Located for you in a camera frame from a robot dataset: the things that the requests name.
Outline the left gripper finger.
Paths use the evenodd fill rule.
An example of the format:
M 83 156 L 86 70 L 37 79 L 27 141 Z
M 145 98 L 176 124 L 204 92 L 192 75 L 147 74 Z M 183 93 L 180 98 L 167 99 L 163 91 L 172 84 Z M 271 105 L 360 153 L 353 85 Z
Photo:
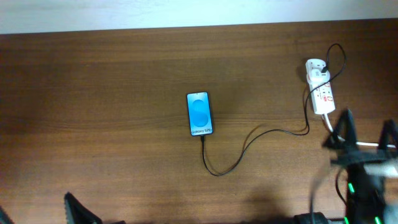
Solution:
M 0 224 L 14 224 L 7 213 L 0 207 Z
M 72 193 L 64 196 L 65 213 L 68 224 L 102 224 L 103 221 L 84 207 Z

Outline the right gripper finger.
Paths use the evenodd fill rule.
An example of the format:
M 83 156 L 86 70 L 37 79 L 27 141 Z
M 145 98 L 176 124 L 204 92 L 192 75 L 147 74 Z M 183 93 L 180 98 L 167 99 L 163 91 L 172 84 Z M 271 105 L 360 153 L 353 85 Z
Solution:
M 333 131 L 322 144 L 331 150 L 351 153 L 358 151 L 357 135 L 352 112 L 344 110 L 338 119 Z
M 397 125 L 392 119 L 384 122 L 377 148 L 382 150 L 397 149 Z

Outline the blue Samsung Galaxy smartphone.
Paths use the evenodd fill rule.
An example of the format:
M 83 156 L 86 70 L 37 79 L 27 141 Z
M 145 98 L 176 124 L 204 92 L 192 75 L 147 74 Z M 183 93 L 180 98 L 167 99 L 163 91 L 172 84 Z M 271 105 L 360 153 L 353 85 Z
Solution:
M 211 106 L 207 92 L 187 94 L 188 119 L 190 134 L 204 136 L 213 134 Z

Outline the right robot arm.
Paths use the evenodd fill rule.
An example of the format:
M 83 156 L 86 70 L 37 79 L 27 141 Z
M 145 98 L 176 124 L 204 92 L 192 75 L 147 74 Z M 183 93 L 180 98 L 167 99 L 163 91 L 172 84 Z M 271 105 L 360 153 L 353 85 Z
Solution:
M 397 146 L 397 125 L 386 120 L 375 152 L 360 150 L 357 145 L 354 119 L 350 110 L 341 113 L 331 134 L 323 146 L 337 152 L 333 165 L 347 171 L 348 192 L 346 194 L 346 223 L 393 223 L 387 217 L 387 202 L 384 198 L 385 177 L 370 174 L 367 165 L 379 166 L 397 158 L 397 149 L 389 149 L 393 142 Z

